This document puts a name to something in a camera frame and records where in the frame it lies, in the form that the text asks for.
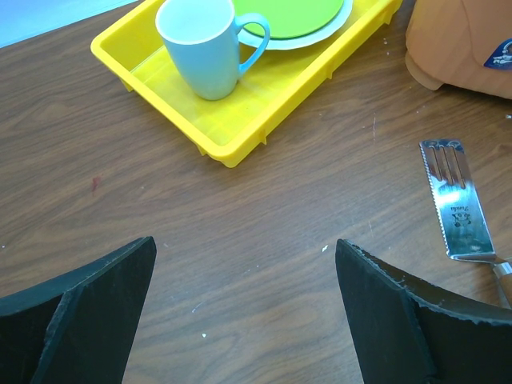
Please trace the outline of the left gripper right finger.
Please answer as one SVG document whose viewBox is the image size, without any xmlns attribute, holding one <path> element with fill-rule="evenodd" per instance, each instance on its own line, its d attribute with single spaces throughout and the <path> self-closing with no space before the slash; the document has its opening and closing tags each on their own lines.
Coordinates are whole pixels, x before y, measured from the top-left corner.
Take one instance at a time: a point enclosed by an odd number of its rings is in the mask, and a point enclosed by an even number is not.
<svg viewBox="0 0 512 384">
<path fill-rule="evenodd" d="M 509 383 L 511 311 L 461 296 L 344 239 L 335 263 L 365 383 Z"/>
</svg>

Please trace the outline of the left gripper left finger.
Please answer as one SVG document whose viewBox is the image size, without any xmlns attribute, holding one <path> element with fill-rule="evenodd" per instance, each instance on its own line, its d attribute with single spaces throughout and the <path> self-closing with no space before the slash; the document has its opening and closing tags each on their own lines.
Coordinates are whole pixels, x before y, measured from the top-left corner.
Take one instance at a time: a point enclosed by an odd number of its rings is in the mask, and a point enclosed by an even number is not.
<svg viewBox="0 0 512 384">
<path fill-rule="evenodd" d="M 154 271 L 151 236 L 1 299 L 3 383 L 120 383 Z"/>
</svg>

